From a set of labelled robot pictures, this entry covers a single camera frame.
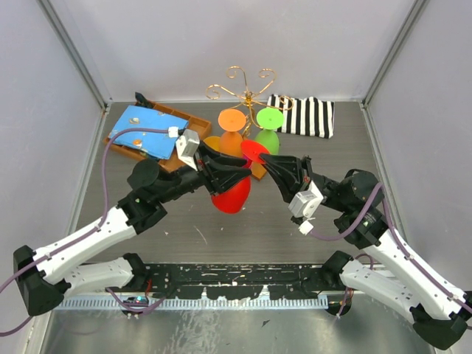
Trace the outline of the gold wire glass rack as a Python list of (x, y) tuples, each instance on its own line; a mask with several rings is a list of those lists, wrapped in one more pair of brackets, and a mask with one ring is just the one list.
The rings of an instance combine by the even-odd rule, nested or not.
[(260, 102), (259, 97), (261, 96), (261, 94), (265, 93), (265, 91), (269, 87), (273, 85), (274, 81), (277, 79), (277, 73), (273, 69), (261, 69), (258, 73), (258, 77), (261, 79), (269, 78), (270, 80), (259, 91), (252, 91), (249, 88), (246, 72), (242, 67), (230, 66), (226, 70), (226, 76), (229, 79), (233, 80), (239, 75), (242, 77), (243, 80), (243, 90), (240, 93), (233, 92), (228, 88), (215, 83), (206, 88), (205, 95), (210, 100), (218, 100), (221, 97), (221, 94), (225, 93), (239, 100), (239, 103), (233, 106), (232, 108), (238, 110), (240, 107), (244, 107), (248, 111), (248, 113), (245, 114), (246, 124), (240, 130), (243, 140), (247, 140), (250, 138), (251, 129), (253, 127), (258, 128), (260, 131), (260, 126), (257, 124), (257, 113), (263, 108), (275, 108), (273, 106), (269, 106), (267, 103)]

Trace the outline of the orange plastic wine glass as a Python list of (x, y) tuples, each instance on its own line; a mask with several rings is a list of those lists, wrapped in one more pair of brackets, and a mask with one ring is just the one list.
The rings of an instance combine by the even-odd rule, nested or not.
[(246, 124), (244, 113), (235, 108), (222, 110), (218, 116), (218, 124), (223, 129), (219, 141), (220, 152), (230, 156), (242, 157), (241, 143), (243, 137), (240, 130)]

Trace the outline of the green plastic wine glass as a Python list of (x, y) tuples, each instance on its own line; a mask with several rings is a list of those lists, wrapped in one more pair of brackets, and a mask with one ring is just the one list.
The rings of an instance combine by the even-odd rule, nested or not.
[(270, 154), (277, 155), (280, 150), (280, 140), (277, 130), (284, 123), (283, 113), (276, 108), (263, 108), (257, 113), (257, 124), (260, 131), (254, 140), (264, 146)]

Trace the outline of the red plastic wine glass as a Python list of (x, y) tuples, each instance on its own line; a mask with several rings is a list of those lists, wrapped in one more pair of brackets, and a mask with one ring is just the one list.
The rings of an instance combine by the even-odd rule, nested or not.
[(241, 150), (246, 160), (244, 167), (250, 170), (249, 176), (243, 178), (228, 191), (211, 197), (213, 205), (226, 214), (236, 214), (243, 209), (251, 192), (251, 176), (257, 167), (262, 168), (264, 164), (260, 154), (269, 153), (266, 147), (250, 139), (241, 143)]

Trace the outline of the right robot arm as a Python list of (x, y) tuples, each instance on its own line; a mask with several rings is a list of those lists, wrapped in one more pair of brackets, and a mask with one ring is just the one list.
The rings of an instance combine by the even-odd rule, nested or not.
[(315, 173), (305, 156), (260, 154), (303, 235), (319, 240), (314, 212), (323, 206), (340, 212), (334, 224), (346, 240), (394, 275), (391, 280), (337, 251), (322, 266), (325, 285), (359, 290), (408, 321), (431, 346), (447, 350), (469, 330), (471, 293), (438, 274), (400, 235), (384, 199), (384, 186), (373, 173), (351, 169), (342, 181)]

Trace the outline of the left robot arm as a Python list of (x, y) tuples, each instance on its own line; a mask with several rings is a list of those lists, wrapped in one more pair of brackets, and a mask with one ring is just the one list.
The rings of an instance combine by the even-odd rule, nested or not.
[(217, 152), (203, 142), (173, 172), (154, 159), (141, 160), (128, 177), (131, 191), (117, 205), (106, 206), (95, 222), (48, 246), (22, 246), (14, 251), (15, 282), (27, 314), (42, 315), (68, 296), (99, 288), (143, 290), (148, 275), (137, 254), (98, 264), (90, 264), (89, 259), (155, 226), (166, 216), (167, 202), (200, 187), (219, 195), (250, 173), (244, 158)]

